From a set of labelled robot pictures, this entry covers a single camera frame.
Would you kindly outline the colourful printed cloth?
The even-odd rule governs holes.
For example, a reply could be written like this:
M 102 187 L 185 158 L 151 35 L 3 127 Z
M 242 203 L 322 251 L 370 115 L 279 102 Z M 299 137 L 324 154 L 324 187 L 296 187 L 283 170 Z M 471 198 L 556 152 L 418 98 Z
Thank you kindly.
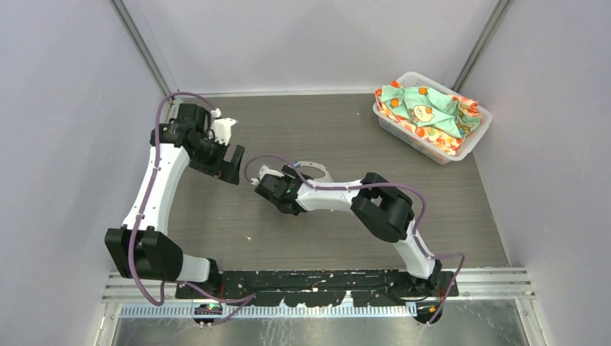
M 478 102 L 397 81 L 375 91 L 376 107 L 392 122 L 451 156 L 481 124 Z

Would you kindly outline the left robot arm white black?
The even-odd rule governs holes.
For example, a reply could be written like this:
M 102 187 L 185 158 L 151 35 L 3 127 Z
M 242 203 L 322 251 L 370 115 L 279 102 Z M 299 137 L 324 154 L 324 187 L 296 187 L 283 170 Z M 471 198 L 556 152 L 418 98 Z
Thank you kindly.
M 104 242 L 124 278 L 190 281 L 203 298 L 220 292 L 213 259 L 185 254 L 169 236 L 169 214 L 184 171 L 191 167 L 232 185 L 239 184 L 245 148 L 236 146 L 231 160 L 233 118 L 195 104 L 178 106 L 177 116 L 151 131 L 148 166 L 138 195 L 121 227 L 109 229 Z

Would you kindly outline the white plastic basket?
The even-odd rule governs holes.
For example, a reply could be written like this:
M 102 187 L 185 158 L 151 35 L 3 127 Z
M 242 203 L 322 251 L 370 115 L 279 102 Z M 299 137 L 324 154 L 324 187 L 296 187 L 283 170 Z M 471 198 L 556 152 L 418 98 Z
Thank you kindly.
M 447 87 L 413 71 L 404 73 L 394 81 L 397 81 L 404 87 L 430 87 L 442 92 L 443 94 L 461 96 L 453 90 L 448 89 Z M 480 105 L 478 105 L 478 110 L 481 114 L 481 124 L 479 128 L 472 132 L 471 135 L 463 141 L 463 144 L 456 151 L 456 155 L 451 156 L 439 150 L 432 144 L 418 138 L 413 133 L 407 132 L 407 130 L 404 130 L 400 125 L 389 120 L 380 111 L 378 111 L 378 108 L 376 107 L 376 100 L 373 105 L 373 111 L 378 116 L 380 127 L 441 165 L 450 163 L 451 161 L 460 161 L 464 159 L 465 156 L 475 148 L 476 144 L 481 140 L 484 133 L 489 129 L 492 121 L 491 113 Z

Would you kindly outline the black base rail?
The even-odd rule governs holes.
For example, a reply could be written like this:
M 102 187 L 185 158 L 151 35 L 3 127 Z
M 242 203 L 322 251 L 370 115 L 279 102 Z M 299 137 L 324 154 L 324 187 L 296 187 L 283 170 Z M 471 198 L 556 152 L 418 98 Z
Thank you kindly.
M 457 297 L 451 271 L 442 271 L 432 287 L 400 270 L 237 270 L 214 274 L 204 283 L 179 284 L 178 299 L 203 298 L 199 290 L 235 305 L 254 295 L 250 306 L 285 304 L 308 308 L 338 306 L 351 298 L 356 307 L 400 306 L 422 298 Z

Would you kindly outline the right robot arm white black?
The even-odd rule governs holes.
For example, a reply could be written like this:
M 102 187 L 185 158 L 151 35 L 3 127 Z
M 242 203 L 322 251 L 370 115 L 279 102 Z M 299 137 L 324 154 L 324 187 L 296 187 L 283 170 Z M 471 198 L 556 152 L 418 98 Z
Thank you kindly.
M 258 195 L 284 214 L 351 213 L 375 238 L 394 246 L 416 293 L 429 296 L 439 288 L 442 264 L 424 243 L 413 202 L 397 184 L 373 172 L 352 182 L 316 181 L 288 165 L 280 171 L 264 165 L 249 181 Z

